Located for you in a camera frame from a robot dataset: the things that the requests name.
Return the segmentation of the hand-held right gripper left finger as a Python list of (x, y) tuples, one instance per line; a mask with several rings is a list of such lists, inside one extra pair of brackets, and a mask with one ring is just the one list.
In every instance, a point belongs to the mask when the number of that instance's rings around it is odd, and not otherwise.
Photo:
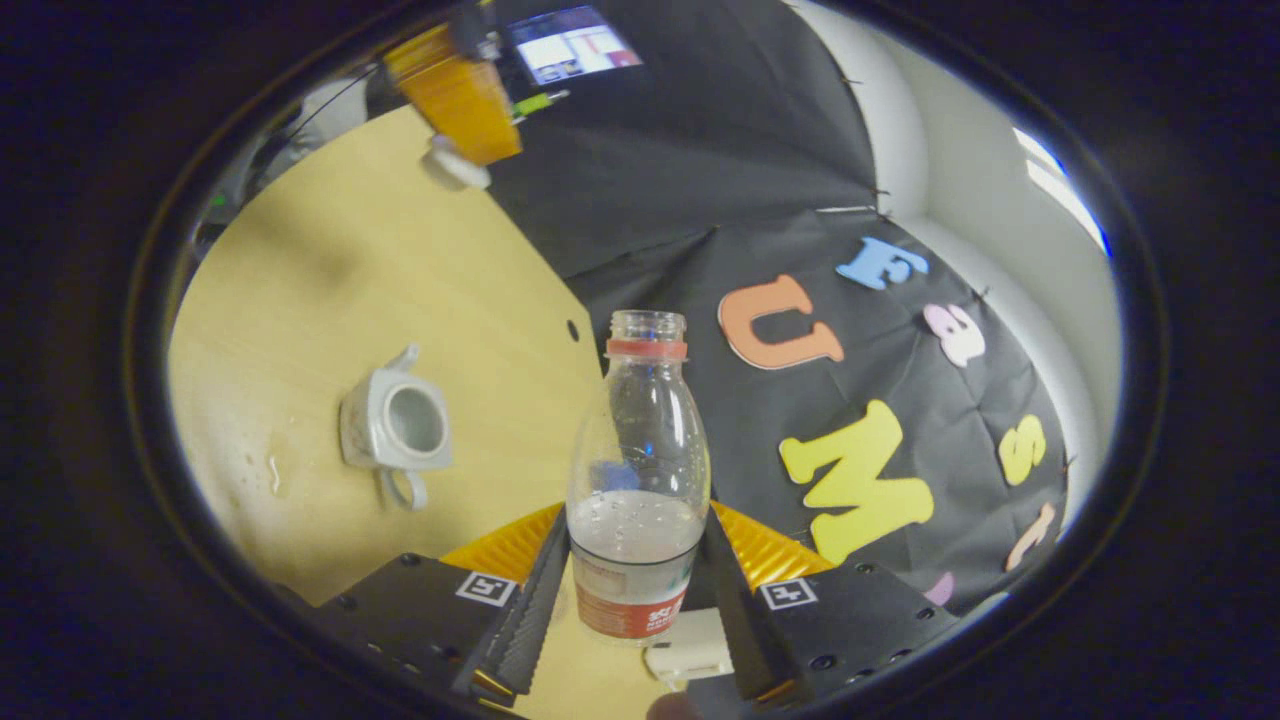
[(433, 559), (404, 552), (330, 601), (330, 635), (481, 706), (529, 694), (568, 564), (552, 505)]

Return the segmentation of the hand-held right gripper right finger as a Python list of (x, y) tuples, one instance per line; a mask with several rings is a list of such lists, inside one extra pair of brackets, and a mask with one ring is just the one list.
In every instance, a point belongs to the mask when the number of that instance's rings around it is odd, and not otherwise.
[(833, 565), (736, 510), (708, 514), (703, 552), (740, 696), (799, 706), (905, 664), (957, 624), (868, 562)]

